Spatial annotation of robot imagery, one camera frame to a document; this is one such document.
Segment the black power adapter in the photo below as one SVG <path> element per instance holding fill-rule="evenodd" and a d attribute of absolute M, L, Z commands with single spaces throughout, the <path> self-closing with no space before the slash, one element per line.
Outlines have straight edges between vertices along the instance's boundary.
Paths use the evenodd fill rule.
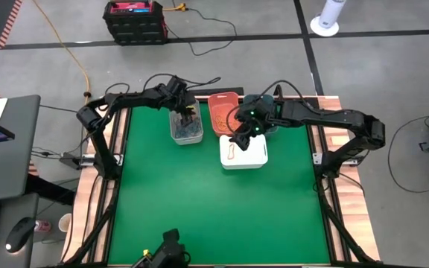
<path fill-rule="evenodd" d="M 59 161 L 75 170 L 80 170 L 86 167 L 92 167 L 95 163 L 95 154 L 83 154 L 75 156 L 70 153 L 63 153 Z"/>

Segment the blue plastic basket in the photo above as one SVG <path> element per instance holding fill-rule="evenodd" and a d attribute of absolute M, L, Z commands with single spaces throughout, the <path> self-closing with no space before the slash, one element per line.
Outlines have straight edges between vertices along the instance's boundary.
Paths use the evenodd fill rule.
<path fill-rule="evenodd" d="M 255 100 L 256 98 L 260 98 L 266 104 L 272 105 L 274 104 L 274 98 L 271 95 L 245 95 L 243 103 L 249 103 L 250 101 Z M 278 127 L 272 126 L 271 128 L 266 130 L 265 135 L 272 135 L 278 130 Z"/>

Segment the pile of orange rubber bands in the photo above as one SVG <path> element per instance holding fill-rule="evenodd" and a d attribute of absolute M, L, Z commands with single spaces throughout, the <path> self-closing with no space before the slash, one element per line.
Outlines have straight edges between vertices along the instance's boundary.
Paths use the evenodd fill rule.
<path fill-rule="evenodd" d="M 231 109 L 229 107 L 218 107 L 214 111 L 214 126 L 218 132 L 228 132 L 226 117 Z"/>

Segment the white pole with round base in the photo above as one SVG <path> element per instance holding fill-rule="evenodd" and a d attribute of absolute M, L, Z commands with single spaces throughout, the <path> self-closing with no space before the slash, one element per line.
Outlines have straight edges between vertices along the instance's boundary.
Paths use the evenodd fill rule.
<path fill-rule="evenodd" d="M 310 22 L 311 30 L 322 37 L 336 35 L 340 30 L 337 20 L 345 4 L 346 0 L 325 0 L 321 13 Z"/>

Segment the black device with yellow tag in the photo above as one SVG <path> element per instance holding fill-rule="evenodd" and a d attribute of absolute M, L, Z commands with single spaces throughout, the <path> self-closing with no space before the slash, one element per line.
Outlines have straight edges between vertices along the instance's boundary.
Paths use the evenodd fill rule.
<path fill-rule="evenodd" d="M 185 245 L 179 243 L 179 230 L 166 231 L 162 238 L 154 253 L 144 250 L 142 257 L 130 268 L 188 268 L 191 255 L 185 250 Z"/>

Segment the clear plastic bin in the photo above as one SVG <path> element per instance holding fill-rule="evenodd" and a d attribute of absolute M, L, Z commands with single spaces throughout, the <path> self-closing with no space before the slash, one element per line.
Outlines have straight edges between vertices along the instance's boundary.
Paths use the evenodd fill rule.
<path fill-rule="evenodd" d="M 195 105 L 193 105 L 193 112 L 195 113 L 195 117 L 200 117 L 201 124 L 202 124 L 202 132 L 201 134 L 191 137 L 191 138 L 174 138 L 174 131 L 172 127 L 171 120 L 174 118 L 181 118 L 181 114 L 176 113 L 175 111 L 169 113 L 169 123 L 170 123 L 170 131 L 171 131 L 171 138 L 178 144 L 178 145 L 188 145 L 188 144 L 196 144 L 203 140 L 203 123 L 202 123 L 202 117 L 200 113 L 200 103 L 197 100 Z"/>

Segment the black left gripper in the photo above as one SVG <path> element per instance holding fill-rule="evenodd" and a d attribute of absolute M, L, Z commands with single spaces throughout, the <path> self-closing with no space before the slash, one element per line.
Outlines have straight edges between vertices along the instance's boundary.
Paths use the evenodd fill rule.
<path fill-rule="evenodd" d="M 180 124 L 185 127 L 194 121 L 195 113 L 193 105 L 196 100 L 194 95 L 187 90 L 187 83 L 177 76 L 173 76 L 168 82 L 168 108 L 181 114 Z"/>

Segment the orange plastic basket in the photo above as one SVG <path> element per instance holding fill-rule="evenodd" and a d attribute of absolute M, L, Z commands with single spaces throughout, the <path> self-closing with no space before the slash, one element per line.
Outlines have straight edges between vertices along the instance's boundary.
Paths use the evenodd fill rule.
<path fill-rule="evenodd" d="M 210 95 L 208 98 L 208 106 L 209 106 L 209 114 L 212 123 L 212 129 L 215 132 L 217 137 L 221 137 L 222 135 L 231 135 L 232 132 L 230 130 L 236 130 L 239 127 L 239 122 L 234 119 L 234 114 L 236 109 L 232 111 L 238 105 L 238 94 L 235 92 L 224 92 L 218 93 L 214 95 Z M 218 132 L 215 129 L 215 110 L 218 107 L 229 107 L 231 110 L 229 111 L 226 117 L 226 124 L 229 128 L 228 132 Z"/>

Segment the dark grey desk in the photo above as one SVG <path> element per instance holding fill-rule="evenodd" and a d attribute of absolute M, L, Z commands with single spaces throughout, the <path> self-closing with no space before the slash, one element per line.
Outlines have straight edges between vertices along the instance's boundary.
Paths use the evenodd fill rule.
<path fill-rule="evenodd" d="M 37 194 L 0 200 L 0 268 L 30 268 L 33 235 L 28 237 L 25 245 L 18 252 L 8 252 L 5 242 L 12 228 L 22 218 L 35 218 L 38 202 Z"/>

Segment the tangle of mixed rubber bands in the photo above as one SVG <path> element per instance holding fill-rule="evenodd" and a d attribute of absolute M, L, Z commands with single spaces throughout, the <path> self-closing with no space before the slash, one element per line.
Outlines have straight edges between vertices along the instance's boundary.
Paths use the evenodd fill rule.
<path fill-rule="evenodd" d="M 191 138 L 202 132 L 202 124 L 200 117 L 192 117 L 193 121 L 185 126 L 181 124 L 181 118 L 171 120 L 174 138 Z"/>

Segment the yellow plug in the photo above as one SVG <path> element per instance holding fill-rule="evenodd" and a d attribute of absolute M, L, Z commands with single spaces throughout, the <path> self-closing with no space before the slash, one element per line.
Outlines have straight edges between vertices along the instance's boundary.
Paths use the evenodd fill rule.
<path fill-rule="evenodd" d="M 176 7 L 170 7 L 170 8 L 163 8 L 162 10 L 163 11 L 181 11 L 181 12 L 185 12 L 185 11 L 187 11 L 187 7 L 186 7 L 186 4 L 185 3 L 181 3 L 181 4 L 178 4 Z"/>

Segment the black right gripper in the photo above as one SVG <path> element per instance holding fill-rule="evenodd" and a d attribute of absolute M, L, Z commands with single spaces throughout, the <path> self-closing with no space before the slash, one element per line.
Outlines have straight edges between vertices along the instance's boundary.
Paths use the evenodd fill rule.
<path fill-rule="evenodd" d="M 243 151 L 246 151 L 250 145 L 251 135 L 255 132 L 255 128 L 260 126 L 261 123 L 258 119 L 251 118 L 250 120 L 245 121 L 239 125 L 229 141 L 235 143 Z"/>

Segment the black and red tool case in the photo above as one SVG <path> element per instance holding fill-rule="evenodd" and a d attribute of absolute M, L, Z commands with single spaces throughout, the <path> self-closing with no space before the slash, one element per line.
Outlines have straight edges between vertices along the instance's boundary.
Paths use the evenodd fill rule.
<path fill-rule="evenodd" d="M 103 19 L 118 45 L 164 45 L 168 29 L 163 6 L 151 0 L 112 0 Z"/>

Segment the green table mat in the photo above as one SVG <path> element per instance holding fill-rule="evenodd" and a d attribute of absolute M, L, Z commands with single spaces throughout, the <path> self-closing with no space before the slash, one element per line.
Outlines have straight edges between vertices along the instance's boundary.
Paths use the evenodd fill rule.
<path fill-rule="evenodd" d="M 259 169 L 227 170 L 200 109 L 203 140 L 184 146 L 171 138 L 167 110 L 133 110 L 109 263 L 136 262 L 171 229 L 193 264 L 328 262 L 306 129 L 270 136 Z"/>

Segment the black metal table frame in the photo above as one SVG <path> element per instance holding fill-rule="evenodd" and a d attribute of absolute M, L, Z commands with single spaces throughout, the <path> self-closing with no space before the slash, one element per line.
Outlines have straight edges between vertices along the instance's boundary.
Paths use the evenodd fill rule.
<path fill-rule="evenodd" d="M 117 153 L 127 155 L 128 144 L 130 143 L 129 133 L 132 129 L 133 112 L 130 109 L 123 109 L 115 115 L 115 122 L 109 124 L 109 129 L 104 133 L 105 138 L 110 140 L 110 146 Z M 312 127 L 305 131 L 307 141 L 306 145 L 314 152 L 316 150 L 335 149 L 339 143 L 347 139 L 345 130 L 335 128 L 324 128 L 318 130 Z M 372 258 L 378 258 L 378 249 L 373 236 L 372 226 L 368 212 L 366 211 L 365 197 L 361 194 L 361 189 L 355 183 L 360 181 L 358 169 L 356 167 L 343 167 L 341 171 L 345 174 L 339 182 L 331 180 L 324 184 L 328 186 L 325 191 L 326 199 L 332 207 L 334 213 L 339 217 L 350 232 L 355 242 L 362 250 Z M 70 259 L 78 248 L 88 240 L 90 232 L 102 218 L 111 201 L 114 202 L 112 212 L 119 212 L 121 203 L 120 190 L 121 183 L 113 181 L 104 181 L 96 177 L 97 171 L 93 167 L 83 169 L 80 175 L 80 181 L 77 194 L 74 200 L 74 231 L 67 234 L 66 244 L 63 252 L 64 261 Z M 113 256 L 113 238 L 115 234 L 116 216 L 109 218 L 97 239 L 93 242 L 81 264 L 107 264 L 111 267 L 122 267 L 123 264 L 111 264 L 109 259 Z M 339 231 L 328 219 L 322 216 L 322 226 L 325 230 L 325 246 L 328 254 L 338 261 L 353 261 L 355 256 L 348 248 L 347 242 L 340 236 Z"/>

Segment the black computer mouse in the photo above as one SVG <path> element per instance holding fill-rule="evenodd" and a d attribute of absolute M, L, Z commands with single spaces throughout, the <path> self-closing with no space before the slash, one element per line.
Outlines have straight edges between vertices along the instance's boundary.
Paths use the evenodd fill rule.
<path fill-rule="evenodd" d="M 9 253 L 18 252 L 33 234 L 36 220 L 33 217 L 23 217 L 10 231 L 5 242 Z"/>

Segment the paper cup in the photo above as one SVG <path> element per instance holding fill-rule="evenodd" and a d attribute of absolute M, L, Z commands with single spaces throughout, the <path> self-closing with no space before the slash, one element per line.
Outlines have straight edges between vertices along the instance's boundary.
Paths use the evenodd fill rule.
<path fill-rule="evenodd" d="M 58 229 L 63 232 L 67 233 L 69 231 L 69 227 L 72 224 L 72 213 L 64 214 L 58 221 Z"/>

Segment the large white upturned basket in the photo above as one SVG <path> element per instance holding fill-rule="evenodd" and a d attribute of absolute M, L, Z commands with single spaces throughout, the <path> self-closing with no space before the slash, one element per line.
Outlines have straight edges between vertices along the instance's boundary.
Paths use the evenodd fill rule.
<path fill-rule="evenodd" d="M 256 169 L 261 168 L 268 161 L 267 141 L 264 135 L 257 135 L 250 138 L 250 145 L 243 151 L 236 145 L 235 158 L 228 160 L 228 147 L 232 143 L 229 136 L 222 135 L 220 142 L 220 163 L 226 170 Z"/>

